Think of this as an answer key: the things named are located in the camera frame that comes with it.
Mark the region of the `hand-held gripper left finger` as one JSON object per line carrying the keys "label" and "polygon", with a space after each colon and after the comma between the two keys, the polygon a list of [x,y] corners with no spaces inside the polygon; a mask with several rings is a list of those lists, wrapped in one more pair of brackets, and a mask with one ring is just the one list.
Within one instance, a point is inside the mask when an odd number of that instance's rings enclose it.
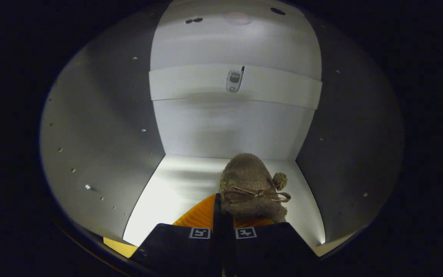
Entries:
{"label": "hand-held gripper left finger", "polygon": [[196,205],[207,208],[210,227],[157,224],[132,254],[131,260],[144,267],[146,277],[221,277],[220,195]]}

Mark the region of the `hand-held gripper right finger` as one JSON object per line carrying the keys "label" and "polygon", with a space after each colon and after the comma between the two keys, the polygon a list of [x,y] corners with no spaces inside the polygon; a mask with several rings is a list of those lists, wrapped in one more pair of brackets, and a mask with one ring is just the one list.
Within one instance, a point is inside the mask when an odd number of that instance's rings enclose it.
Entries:
{"label": "hand-held gripper right finger", "polygon": [[309,277],[318,256],[290,223],[235,228],[222,216],[224,277]]}

